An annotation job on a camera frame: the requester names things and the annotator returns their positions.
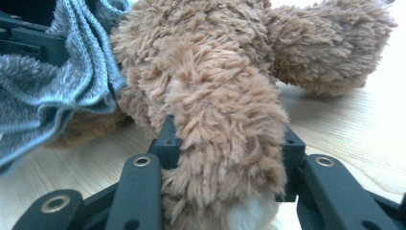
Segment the light wood floor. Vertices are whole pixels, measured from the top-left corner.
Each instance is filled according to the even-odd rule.
[[[295,1],[273,1],[274,7],[282,3]],[[365,88],[317,98],[279,85],[290,126],[306,142],[306,152],[340,159],[366,189],[396,202],[406,192],[405,10],[406,3],[396,0],[391,11],[399,27]],[[0,178],[0,230],[11,229],[32,202],[53,190],[74,189],[88,197],[115,183],[125,159],[148,146],[143,132],[129,126],[78,149],[28,154],[12,175]],[[295,204],[283,204],[273,228],[300,229],[295,217]]]

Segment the teddy bear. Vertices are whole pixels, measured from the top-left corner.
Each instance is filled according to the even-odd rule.
[[[278,212],[288,115],[277,81],[318,95],[362,87],[396,26],[380,0],[273,9],[269,0],[140,0],[112,30],[126,77],[112,115],[76,114],[54,146],[104,135],[126,116],[182,140],[162,170],[166,229],[265,229]]]

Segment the black bracket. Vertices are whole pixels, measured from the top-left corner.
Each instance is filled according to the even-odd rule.
[[[48,29],[0,11],[0,55],[19,54],[61,66],[69,57],[65,38],[47,34]]]
[[[148,153],[125,162],[117,184],[85,200],[71,190],[48,193],[13,229],[163,229],[160,170],[176,168],[180,141],[175,131],[173,117],[168,116]],[[406,230],[405,198],[397,204],[369,193],[337,159],[307,156],[305,143],[289,127],[285,139],[288,184],[286,196],[278,200],[293,202],[299,197],[297,212],[304,230]]]

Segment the plush toy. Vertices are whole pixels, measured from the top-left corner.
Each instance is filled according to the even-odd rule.
[[[162,170],[166,229],[264,229],[286,182],[288,119],[276,82],[330,96],[362,87],[395,27],[386,9],[379,0],[304,9],[272,9],[269,0],[137,2],[110,38],[127,79],[123,113],[150,138],[171,114],[182,140],[178,168]],[[105,134],[123,117],[77,115],[56,144]]]

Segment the cloth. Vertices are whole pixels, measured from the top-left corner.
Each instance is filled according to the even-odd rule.
[[[0,56],[0,173],[61,134],[75,112],[117,109],[125,79],[108,34],[130,5],[127,0],[58,0],[47,33],[66,37],[69,58],[60,67],[31,57]]]

